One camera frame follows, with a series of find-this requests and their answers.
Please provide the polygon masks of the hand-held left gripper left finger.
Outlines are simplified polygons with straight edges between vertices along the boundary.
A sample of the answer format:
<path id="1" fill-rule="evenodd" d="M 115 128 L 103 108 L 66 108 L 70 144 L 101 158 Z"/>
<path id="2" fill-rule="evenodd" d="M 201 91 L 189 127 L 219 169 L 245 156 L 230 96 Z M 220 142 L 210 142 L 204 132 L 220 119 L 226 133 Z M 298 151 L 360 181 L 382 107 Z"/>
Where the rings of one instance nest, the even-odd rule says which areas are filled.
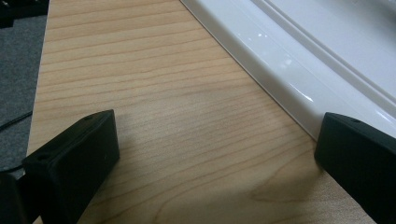
<path id="1" fill-rule="evenodd" d="M 22 161 L 44 224 L 76 224 L 120 159 L 115 114 L 80 119 Z"/>

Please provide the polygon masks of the black stand with square base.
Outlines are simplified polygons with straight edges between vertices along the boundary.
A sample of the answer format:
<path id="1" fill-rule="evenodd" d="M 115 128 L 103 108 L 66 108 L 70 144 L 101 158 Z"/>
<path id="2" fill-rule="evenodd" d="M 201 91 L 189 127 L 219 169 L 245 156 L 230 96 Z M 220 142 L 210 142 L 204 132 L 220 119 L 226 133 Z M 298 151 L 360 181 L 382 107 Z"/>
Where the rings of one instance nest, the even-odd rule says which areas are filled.
<path id="1" fill-rule="evenodd" d="M 0 29 L 15 20 L 47 15 L 50 0 L 0 0 Z"/>

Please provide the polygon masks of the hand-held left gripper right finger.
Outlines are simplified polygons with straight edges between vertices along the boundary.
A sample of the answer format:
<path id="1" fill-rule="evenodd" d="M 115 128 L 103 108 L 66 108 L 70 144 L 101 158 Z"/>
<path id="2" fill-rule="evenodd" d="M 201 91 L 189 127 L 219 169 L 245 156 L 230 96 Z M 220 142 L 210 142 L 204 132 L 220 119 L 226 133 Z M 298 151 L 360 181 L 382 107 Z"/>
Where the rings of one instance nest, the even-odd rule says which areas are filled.
<path id="1" fill-rule="evenodd" d="M 315 160 L 377 224 L 396 224 L 396 138 L 326 113 Z"/>

